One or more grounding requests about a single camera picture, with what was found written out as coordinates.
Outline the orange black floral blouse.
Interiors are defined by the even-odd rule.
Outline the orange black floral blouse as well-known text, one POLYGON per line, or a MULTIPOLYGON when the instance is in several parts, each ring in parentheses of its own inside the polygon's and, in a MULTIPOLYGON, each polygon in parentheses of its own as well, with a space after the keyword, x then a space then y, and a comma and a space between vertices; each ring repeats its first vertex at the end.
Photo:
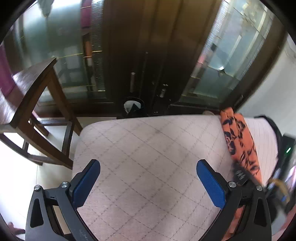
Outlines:
POLYGON ((231 158, 262 183, 259 160, 253 137, 242 114, 232 108, 221 111, 221 124, 231 158))

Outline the dark wooden table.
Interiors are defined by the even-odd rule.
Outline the dark wooden table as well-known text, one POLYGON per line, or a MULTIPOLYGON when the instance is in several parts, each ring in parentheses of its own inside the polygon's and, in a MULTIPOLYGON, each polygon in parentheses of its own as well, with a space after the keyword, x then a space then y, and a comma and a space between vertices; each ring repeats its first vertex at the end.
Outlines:
POLYGON ((15 86, 8 96, 1 95, 1 141, 22 157, 38 164, 61 165, 72 169, 70 145, 74 133, 81 134, 77 120, 54 70, 56 58, 50 58, 18 72, 13 76, 15 86), (34 108, 48 89, 64 119, 39 121, 34 108), (64 125, 66 132, 62 149, 46 138, 46 126, 64 125))

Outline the stained glass wooden door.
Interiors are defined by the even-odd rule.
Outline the stained glass wooden door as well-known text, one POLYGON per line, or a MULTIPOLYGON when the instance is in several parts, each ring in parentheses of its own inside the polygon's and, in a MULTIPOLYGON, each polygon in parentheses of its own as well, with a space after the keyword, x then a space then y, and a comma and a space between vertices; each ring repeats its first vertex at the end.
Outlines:
POLYGON ((54 57, 77 115, 238 109, 287 32, 265 1, 28 1, 6 37, 17 72, 54 57))

